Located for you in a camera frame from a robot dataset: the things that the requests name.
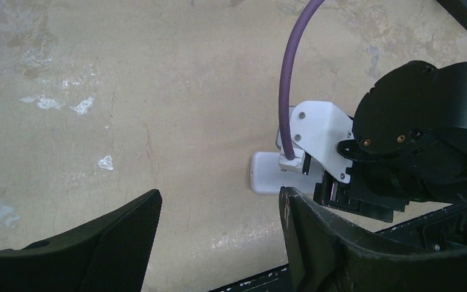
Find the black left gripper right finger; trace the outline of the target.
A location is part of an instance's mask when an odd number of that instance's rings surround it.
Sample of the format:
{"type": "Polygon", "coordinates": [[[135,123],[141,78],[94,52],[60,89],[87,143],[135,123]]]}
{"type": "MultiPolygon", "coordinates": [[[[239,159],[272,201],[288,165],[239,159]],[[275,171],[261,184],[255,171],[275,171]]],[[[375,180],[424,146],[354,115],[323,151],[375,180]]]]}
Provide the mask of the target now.
{"type": "Polygon", "coordinates": [[[467,247],[435,251],[370,232],[293,187],[279,194],[296,291],[467,291],[467,247]]]}

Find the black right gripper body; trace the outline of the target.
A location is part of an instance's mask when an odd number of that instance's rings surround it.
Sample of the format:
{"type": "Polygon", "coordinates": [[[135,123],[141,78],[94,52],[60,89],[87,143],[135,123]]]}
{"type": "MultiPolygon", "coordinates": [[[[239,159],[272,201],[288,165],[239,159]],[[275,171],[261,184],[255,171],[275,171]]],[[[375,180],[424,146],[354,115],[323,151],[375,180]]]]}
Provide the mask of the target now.
{"type": "Polygon", "coordinates": [[[397,168],[363,152],[355,140],[339,142],[336,150],[353,163],[348,168],[350,182],[340,182],[324,172],[313,195],[320,205],[391,223],[393,213],[403,212],[411,201],[467,204],[467,166],[447,183],[439,184],[422,177],[439,178],[434,171],[419,165],[413,166],[419,174],[397,168]]]}

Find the white remote control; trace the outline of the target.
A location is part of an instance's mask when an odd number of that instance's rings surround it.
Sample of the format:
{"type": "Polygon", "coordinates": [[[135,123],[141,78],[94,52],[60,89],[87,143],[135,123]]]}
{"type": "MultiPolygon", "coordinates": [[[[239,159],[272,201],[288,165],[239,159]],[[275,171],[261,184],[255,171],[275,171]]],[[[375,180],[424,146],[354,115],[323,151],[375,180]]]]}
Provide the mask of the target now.
{"type": "Polygon", "coordinates": [[[323,167],[311,161],[307,175],[291,171],[284,172],[278,164],[278,152],[255,152],[251,157],[251,190],[261,195],[278,195],[281,187],[295,187],[311,196],[317,183],[323,180],[323,167]]]}

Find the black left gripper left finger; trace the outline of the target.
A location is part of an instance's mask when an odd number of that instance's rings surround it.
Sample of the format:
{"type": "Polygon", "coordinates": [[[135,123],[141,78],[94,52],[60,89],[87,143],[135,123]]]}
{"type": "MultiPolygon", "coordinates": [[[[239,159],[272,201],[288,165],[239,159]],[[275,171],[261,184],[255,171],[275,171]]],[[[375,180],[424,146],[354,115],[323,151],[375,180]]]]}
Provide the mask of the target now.
{"type": "Polygon", "coordinates": [[[56,236],[0,250],[0,291],[140,291],[161,207],[153,189],[56,236]]]}

